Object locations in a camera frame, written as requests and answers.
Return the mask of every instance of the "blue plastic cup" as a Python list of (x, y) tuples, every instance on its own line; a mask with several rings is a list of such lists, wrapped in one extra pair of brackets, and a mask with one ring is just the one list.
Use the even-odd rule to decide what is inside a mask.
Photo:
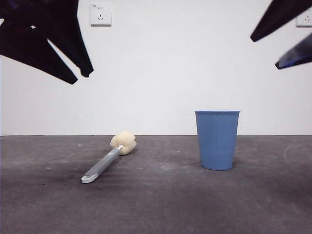
[(233, 166), (239, 111), (195, 111), (200, 161), (210, 170)]

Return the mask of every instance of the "floor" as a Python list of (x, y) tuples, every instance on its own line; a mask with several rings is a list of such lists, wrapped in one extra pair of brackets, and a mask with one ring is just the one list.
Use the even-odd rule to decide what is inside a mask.
[(1, 137), (1, 233), (312, 233), (312, 136), (239, 136), (218, 172), (200, 166), (196, 136), (138, 136), (82, 184), (110, 139)]

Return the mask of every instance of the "white outlet plate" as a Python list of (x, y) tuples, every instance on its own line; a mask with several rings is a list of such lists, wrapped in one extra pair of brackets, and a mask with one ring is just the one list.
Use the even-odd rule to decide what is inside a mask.
[(112, 5), (107, 3), (95, 3), (90, 8), (91, 26), (112, 25)]
[(297, 17), (296, 25), (297, 27), (312, 27), (312, 7)]

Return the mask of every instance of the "brush handle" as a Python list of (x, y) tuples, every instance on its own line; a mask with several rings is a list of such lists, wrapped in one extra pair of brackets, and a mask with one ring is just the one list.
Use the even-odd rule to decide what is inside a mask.
[(105, 155), (96, 165), (94, 165), (85, 176), (93, 176), (97, 174), (98, 176), (118, 157), (119, 149), (113, 149), (107, 155)]

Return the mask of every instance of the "yellow sponge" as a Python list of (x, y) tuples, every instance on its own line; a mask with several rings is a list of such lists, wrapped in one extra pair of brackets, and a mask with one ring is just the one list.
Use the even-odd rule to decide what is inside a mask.
[(130, 133), (129, 131), (123, 131), (111, 140), (110, 146), (113, 148), (118, 148), (120, 145), (123, 147), (120, 149), (120, 155), (127, 155), (130, 153), (137, 143), (135, 142), (136, 136)]

